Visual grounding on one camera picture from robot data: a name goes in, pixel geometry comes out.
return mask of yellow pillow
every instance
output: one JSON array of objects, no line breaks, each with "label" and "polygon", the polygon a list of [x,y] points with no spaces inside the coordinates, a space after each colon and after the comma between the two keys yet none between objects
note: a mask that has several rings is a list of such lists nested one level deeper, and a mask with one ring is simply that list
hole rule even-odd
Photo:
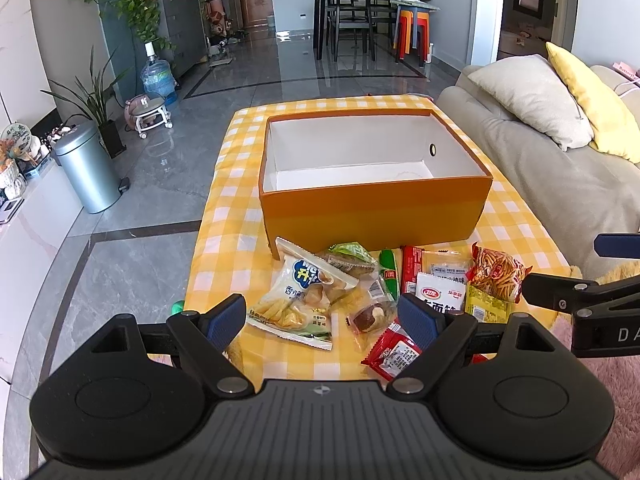
[{"label": "yellow pillow", "polygon": [[564,48],[547,43],[546,50],[551,65],[589,118],[594,134],[590,146],[640,162],[640,128],[622,99]]}]

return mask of orange stool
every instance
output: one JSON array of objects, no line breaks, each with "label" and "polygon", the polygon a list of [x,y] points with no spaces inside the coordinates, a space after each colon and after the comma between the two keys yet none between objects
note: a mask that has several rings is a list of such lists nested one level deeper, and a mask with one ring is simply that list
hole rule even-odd
[{"label": "orange stool", "polygon": [[[396,60],[404,59],[404,54],[408,54],[411,49],[411,30],[413,25],[413,13],[410,10],[402,10],[399,16],[399,31],[398,42],[394,44],[396,49]],[[423,32],[420,35],[420,66],[426,61],[429,54],[429,13],[418,12],[418,30],[422,28]]]}]

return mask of blue gripper pad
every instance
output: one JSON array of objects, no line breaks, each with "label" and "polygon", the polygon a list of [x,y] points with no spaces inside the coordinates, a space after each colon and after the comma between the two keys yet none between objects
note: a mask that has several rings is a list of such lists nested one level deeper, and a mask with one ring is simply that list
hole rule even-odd
[{"label": "blue gripper pad", "polygon": [[604,258],[640,258],[640,234],[600,234],[593,249]]},{"label": "blue gripper pad", "polygon": [[204,333],[216,350],[222,352],[244,326],[246,301],[241,294],[232,294],[204,314],[204,317],[210,315],[212,317]]},{"label": "blue gripper pad", "polygon": [[446,327],[444,315],[413,294],[403,294],[398,299],[398,319],[421,350],[433,343]]}]

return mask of trash can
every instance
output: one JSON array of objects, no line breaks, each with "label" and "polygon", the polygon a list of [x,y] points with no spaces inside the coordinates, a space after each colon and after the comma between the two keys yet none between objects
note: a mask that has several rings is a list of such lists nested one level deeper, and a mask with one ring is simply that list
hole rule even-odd
[{"label": "trash can", "polygon": [[93,121],[76,126],[54,151],[87,212],[99,213],[117,202],[120,179]]}]

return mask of sofa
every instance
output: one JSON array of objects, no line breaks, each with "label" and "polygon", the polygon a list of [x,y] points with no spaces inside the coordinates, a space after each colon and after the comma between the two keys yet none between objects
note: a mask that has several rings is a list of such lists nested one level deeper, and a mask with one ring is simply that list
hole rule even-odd
[{"label": "sofa", "polygon": [[[479,68],[467,66],[456,85],[442,91],[438,107],[513,184],[569,264],[588,279],[617,267],[620,260],[594,252],[593,240],[600,233],[640,230],[640,164],[589,146],[561,151],[549,136],[520,122],[468,79]],[[628,82],[604,66],[591,70],[613,89]],[[640,88],[623,101],[640,124]]]}]

